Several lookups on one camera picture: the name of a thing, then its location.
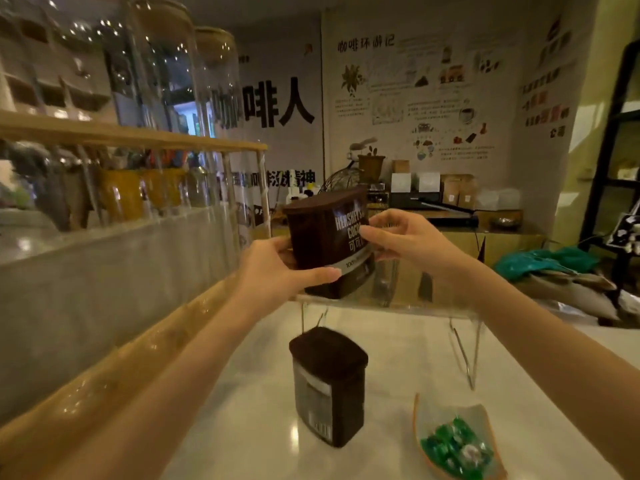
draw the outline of white countertop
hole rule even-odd
[[[305,329],[323,310],[309,307]],[[472,357],[472,323],[454,322]],[[510,480],[620,478],[488,330],[472,392],[444,318],[331,308],[324,324],[369,354],[364,427],[344,448],[324,444],[296,414],[288,344],[301,331],[300,306],[288,303],[233,355],[163,480],[432,478],[412,432],[416,392],[483,404]],[[580,329],[640,367],[640,331]]]

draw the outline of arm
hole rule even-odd
[[[380,258],[411,259],[456,283],[522,368],[620,475],[640,478],[640,371],[464,254],[425,218],[390,210],[362,226]]]
[[[254,242],[219,313],[130,405],[63,462],[50,480],[158,478],[231,354],[252,327],[302,288],[335,281],[333,268],[293,271],[289,241]]]

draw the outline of hand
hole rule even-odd
[[[404,258],[434,277],[452,278],[468,256],[452,244],[425,217],[389,209],[360,226],[360,234],[381,249],[376,260]]]
[[[296,270],[288,237],[254,241],[242,256],[231,301],[258,321],[276,311],[304,288],[332,283],[341,272],[334,267]]]

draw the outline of plant illustration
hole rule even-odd
[[[366,79],[360,73],[360,66],[351,64],[351,67],[344,66],[344,74],[342,74],[342,85],[340,88],[347,87],[350,97],[355,97],[358,85],[363,84]]]

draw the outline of teal cloth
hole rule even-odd
[[[569,246],[558,251],[537,249],[506,254],[493,266],[493,270],[507,281],[515,282],[529,273],[542,270],[590,273],[599,261],[575,246]]]

